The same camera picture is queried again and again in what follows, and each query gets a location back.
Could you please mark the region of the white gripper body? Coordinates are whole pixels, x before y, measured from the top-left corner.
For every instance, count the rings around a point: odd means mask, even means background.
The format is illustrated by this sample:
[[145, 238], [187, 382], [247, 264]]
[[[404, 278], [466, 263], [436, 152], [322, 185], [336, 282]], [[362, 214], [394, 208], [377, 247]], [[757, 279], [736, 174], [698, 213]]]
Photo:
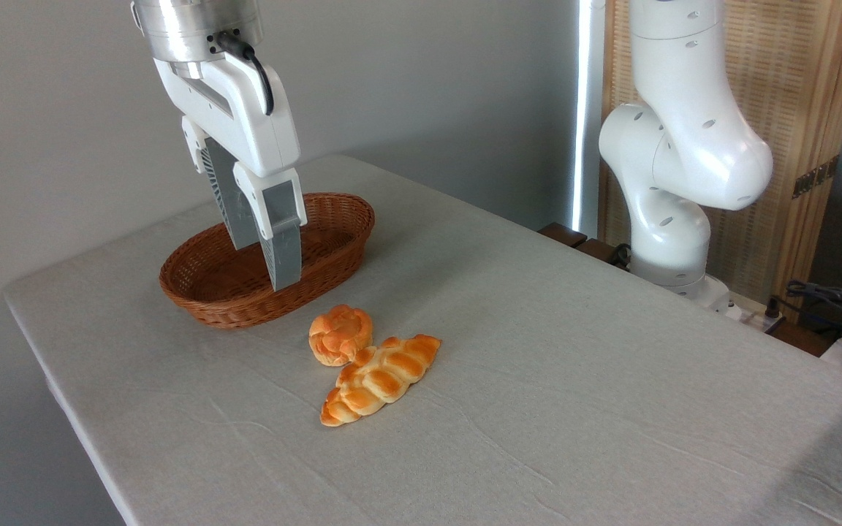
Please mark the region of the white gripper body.
[[181, 128], [194, 165], [201, 169], [200, 150], [213, 139], [234, 159], [261, 178], [294, 167], [300, 160], [300, 143], [295, 133], [283, 83], [269, 66], [266, 77], [273, 96], [271, 114], [260, 73], [248, 62], [225, 56], [200, 63], [199, 80], [184, 79], [170, 63], [154, 64], [168, 96], [183, 113]]

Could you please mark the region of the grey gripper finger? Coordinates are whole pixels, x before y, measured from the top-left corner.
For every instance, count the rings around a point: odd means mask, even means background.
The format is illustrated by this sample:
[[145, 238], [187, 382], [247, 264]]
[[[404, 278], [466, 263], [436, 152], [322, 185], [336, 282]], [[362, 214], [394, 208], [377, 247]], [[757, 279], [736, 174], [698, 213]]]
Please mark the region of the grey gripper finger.
[[267, 177], [248, 169], [234, 169], [233, 174], [245, 199], [233, 230], [234, 246], [240, 250], [260, 243], [275, 291], [297, 283], [302, 273], [300, 230], [307, 224], [297, 170]]
[[197, 172], [208, 177], [235, 249], [259, 243], [253, 210], [233, 174], [235, 157], [189, 118], [181, 118], [181, 128]]

